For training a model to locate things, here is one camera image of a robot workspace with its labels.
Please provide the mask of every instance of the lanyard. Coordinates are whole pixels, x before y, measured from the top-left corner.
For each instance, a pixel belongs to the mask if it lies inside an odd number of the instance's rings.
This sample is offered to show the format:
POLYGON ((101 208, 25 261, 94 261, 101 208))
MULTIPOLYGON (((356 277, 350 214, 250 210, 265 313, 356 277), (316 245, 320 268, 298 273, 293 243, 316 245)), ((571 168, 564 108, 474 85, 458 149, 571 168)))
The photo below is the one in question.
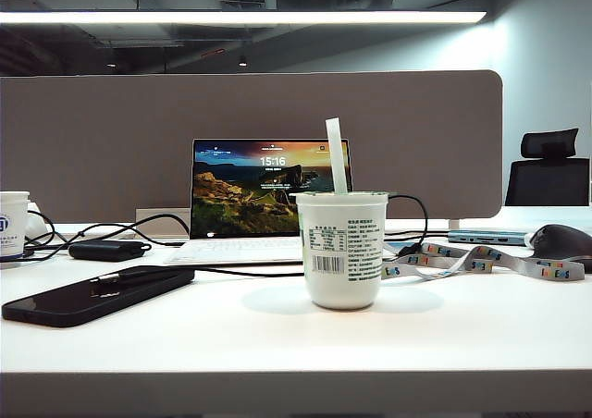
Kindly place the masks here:
POLYGON ((548 281, 565 282, 584 279, 584 265, 580 263, 541 258, 517 258, 484 245, 467 251, 431 243, 422 244, 421 253, 384 262, 382 279, 418 276, 425 280, 432 280, 461 274, 487 274, 492 273, 494 266, 510 268, 519 275, 548 281))

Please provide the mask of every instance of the white wall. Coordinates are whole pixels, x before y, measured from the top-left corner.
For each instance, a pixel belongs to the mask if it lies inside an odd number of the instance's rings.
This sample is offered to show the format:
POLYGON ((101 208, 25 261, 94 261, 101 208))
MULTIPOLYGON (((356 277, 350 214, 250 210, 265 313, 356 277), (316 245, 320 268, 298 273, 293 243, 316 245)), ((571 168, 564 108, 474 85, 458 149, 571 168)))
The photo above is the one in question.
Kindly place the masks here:
POLYGON ((592 154, 592 0, 514 0, 493 22, 414 35, 281 71, 473 68, 493 69, 504 83, 504 189, 526 132, 579 127, 577 155, 592 154))

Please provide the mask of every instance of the smartphone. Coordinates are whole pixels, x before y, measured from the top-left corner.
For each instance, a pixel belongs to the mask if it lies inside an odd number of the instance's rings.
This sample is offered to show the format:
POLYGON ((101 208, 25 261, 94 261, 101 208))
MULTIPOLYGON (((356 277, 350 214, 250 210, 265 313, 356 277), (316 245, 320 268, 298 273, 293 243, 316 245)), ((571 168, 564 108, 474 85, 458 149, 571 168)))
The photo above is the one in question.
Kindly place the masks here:
MULTIPOLYGON (((118 273, 133 272, 137 268, 119 270, 118 273)), ((157 280, 133 284, 98 284, 87 279, 8 302, 2 306, 2 317, 41 326, 78 326, 189 284, 194 275, 193 271, 175 270, 166 272, 157 280)))
POLYGON ((479 231, 451 230, 448 242, 467 242, 473 244, 526 245, 524 235, 520 231, 479 231))

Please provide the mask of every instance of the office chair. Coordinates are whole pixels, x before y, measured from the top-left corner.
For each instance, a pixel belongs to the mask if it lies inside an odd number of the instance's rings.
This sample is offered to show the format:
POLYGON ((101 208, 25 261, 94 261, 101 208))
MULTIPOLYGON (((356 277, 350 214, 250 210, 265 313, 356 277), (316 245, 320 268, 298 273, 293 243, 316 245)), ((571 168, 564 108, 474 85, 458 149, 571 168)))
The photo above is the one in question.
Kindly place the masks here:
POLYGON ((590 160, 572 158, 578 129, 526 133, 512 163, 506 205, 589 205, 590 160))

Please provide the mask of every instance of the black mouse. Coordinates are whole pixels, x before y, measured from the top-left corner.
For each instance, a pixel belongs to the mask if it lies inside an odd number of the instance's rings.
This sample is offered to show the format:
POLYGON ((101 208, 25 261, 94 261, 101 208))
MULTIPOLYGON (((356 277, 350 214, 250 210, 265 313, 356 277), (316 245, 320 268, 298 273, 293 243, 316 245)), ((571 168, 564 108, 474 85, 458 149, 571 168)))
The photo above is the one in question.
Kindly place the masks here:
POLYGON ((592 273, 592 236, 573 227, 548 224, 541 227, 530 240, 533 258, 571 259, 584 265, 592 273))

